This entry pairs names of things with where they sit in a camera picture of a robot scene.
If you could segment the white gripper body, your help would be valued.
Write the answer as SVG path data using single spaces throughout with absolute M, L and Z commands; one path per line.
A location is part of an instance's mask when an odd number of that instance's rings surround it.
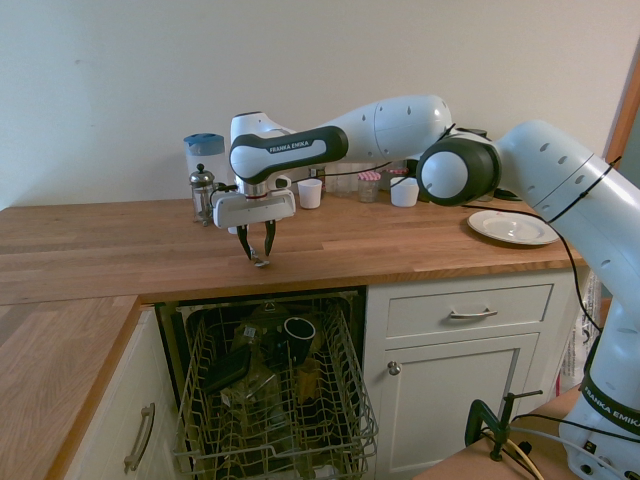
M 213 221 L 220 229 L 277 221 L 296 212 L 296 201 L 290 190 L 276 190 L 265 197 L 248 198 L 232 191 L 212 197 Z

